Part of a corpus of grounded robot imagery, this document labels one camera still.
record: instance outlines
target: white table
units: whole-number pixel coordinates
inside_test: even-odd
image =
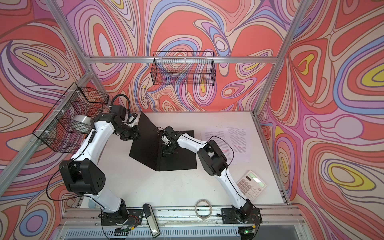
[[[237,182],[249,170],[255,172],[267,188],[253,204],[282,204],[283,199],[264,152],[259,135],[249,112],[230,113],[146,113],[159,127],[172,126],[174,130],[200,131],[209,127],[239,127],[248,129],[252,136],[250,163],[231,164],[229,170]],[[100,157],[98,167],[106,176],[106,185],[127,207],[141,207],[148,203],[153,207],[194,206],[200,199],[212,205],[230,205],[227,193],[219,182],[208,175],[197,157],[197,169],[156,172],[129,156],[132,141],[121,141],[112,135]],[[82,207],[87,207],[85,198]]]

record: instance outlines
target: black wire basket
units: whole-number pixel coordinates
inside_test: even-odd
[[[77,87],[68,102],[57,111],[55,118],[44,130],[33,131],[43,143],[55,152],[76,153],[92,130],[90,123],[80,121],[84,116],[93,121],[108,104],[109,96],[93,88]]]
[[[213,51],[155,51],[153,85],[215,85]]]

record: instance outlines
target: black mounting plate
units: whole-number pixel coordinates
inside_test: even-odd
[[[222,208],[221,209],[221,215],[226,216],[222,217],[223,224],[239,224],[238,221],[232,220],[236,219],[236,209],[235,208]],[[246,223],[253,223],[255,222],[256,225],[258,223],[262,223],[262,216],[260,213],[260,209],[258,207],[253,207],[251,213],[249,214],[248,218],[245,220]]]
[[[136,216],[139,219],[139,223],[137,225],[141,225],[141,220],[143,218],[143,210],[142,209],[127,209],[129,215]],[[108,216],[104,216],[101,219],[101,224],[103,226],[117,226],[116,222],[119,222],[118,219],[110,219]],[[128,217],[128,222],[124,225],[133,225],[135,223],[135,217]]]

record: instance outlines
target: wire basket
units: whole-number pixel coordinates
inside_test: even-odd
[[[213,51],[155,51],[153,85],[215,85]]]
[[[55,152],[76,153],[92,130],[90,124],[77,121],[77,116],[95,118],[108,100],[107,94],[96,89],[77,87],[62,109],[54,110],[58,113],[53,121],[44,130],[36,130],[36,127],[33,134]]]

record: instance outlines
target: paper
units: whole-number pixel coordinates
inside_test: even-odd
[[[233,164],[249,162],[250,139],[247,130],[236,127],[227,127],[227,129],[232,142],[232,148],[235,151]]]
[[[232,148],[233,144],[231,141],[231,138],[229,136],[228,129],[226,128],[209,128],[205,129],[204,131],[201,131],[201,140],[202,141],[208,141],[212,136],[217,136],[222,138],[224,141],[226,141]],[[227,158],[227,162],[231,162],[233,158],[233,153],[231,148],[220,138],[212,137],[212,140],[214,140],[218,147],[221,149],[221,151],[224,153],[225,157]]]

